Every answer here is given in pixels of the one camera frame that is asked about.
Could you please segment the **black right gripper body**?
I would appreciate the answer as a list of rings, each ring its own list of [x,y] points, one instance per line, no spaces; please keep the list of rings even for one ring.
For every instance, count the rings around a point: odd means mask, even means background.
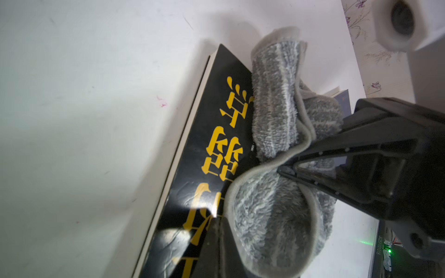
[[[404,167],[381,167],[376,156],[347,156],[344,175],[358,178],[389,200],[391,219],[384,220],[416,258],[445,258],[445,115],[396,98],[357,102],[344,131],[380,119],[407,119],[417,124],[413,156]]]

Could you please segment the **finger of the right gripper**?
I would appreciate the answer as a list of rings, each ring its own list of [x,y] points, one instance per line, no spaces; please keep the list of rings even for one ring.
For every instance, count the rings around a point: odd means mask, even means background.
[[[391,219],[389,200],[378,196],[354,176],[332,178],[301,167],[280,166],[278,173],[292,181],[320,190],[377,219]]]
[[[283,165],[293,167],[304,162],[341,156],[373,155],[381,167],[404,167],[414,153],[417,124],[407,119],[380,119],[354,126],[322,140]]]

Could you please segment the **blue book yellow label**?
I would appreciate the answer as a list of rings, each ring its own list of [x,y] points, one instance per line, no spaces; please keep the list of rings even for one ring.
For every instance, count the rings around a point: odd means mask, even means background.
[[[349,90],[331,90],[325,93],[326,96],[332,97],[337,100],[341,107],[341,111],[343,113],[343,118],[346,118],[352,114],[351,111],[351,103],[350,103],[350,94]]]

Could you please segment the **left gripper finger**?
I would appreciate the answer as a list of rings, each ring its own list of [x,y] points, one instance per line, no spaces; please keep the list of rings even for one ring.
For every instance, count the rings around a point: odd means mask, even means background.
[[[206,234],[193,278],[246,278],[245,267],[235,244],[228,220],[212,221]]]

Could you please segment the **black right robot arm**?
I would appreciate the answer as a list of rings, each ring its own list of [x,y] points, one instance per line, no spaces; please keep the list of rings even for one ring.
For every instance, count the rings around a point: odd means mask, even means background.
[[[341,132],[278,168],[381,221],[379,276],[438,278],[445,260],[445,116],[397,98],[363,98]]]

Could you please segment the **black portrait book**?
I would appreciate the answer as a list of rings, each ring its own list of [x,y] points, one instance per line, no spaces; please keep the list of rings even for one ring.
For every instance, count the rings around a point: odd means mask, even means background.
[[[258,164],[250,70],[224,45],[209,57],[149,228],[137,278],[189,278],[227,189]]]

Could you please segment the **grey striped cleaning cloth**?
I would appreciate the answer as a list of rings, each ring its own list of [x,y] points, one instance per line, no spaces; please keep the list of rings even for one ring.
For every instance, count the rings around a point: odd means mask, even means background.
[[[336,135],[343,113],[300,78],[307,44],[297,27],[273,30],[252,50],[253,141],[259,165],[229,186],[224,203],[243,266],[260,278],[297,278],[332,232],[336,199],[278,173],[291,157]]]

